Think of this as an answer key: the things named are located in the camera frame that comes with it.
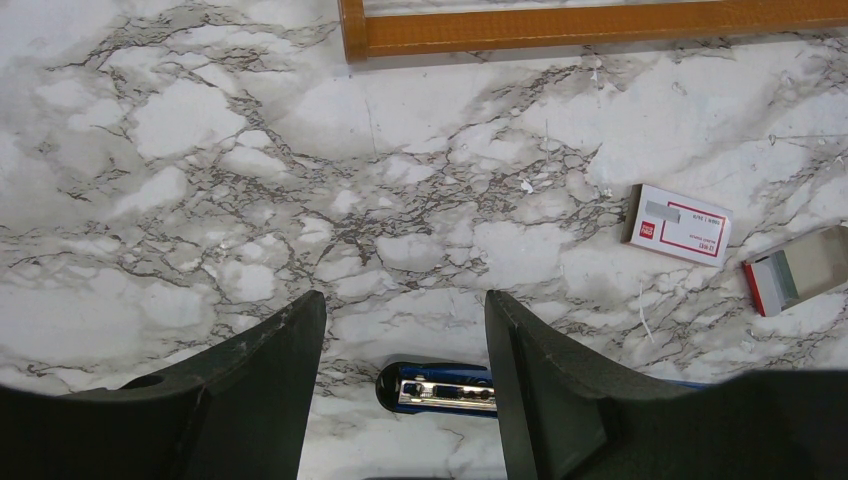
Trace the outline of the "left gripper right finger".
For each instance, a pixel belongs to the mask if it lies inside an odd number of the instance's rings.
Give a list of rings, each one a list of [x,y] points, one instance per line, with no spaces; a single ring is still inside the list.
[[[623,366],[511,295],[485,299],[511,479],[843,479],[847,374],[761,370],[703,389]]]

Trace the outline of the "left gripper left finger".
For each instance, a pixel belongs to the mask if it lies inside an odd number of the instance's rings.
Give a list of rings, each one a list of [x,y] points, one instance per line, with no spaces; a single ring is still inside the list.
[[[5,479],[294,479],[326,325],[310,291],[252,328],[126,385],[3,387]]]

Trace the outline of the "blue stapler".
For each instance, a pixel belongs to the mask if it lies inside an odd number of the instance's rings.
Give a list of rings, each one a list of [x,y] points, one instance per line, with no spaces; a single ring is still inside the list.
[[[492,374],[479,365],[390,363],[377,377],[376,397],[383,408],[399,414],[497,416]]]

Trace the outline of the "grey staples tray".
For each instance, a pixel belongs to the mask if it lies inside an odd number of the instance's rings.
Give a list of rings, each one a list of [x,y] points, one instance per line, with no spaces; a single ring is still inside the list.
[[[753,256],[742,267],[759,314],[777,316],[847,282],[847,227],[809,232]]]

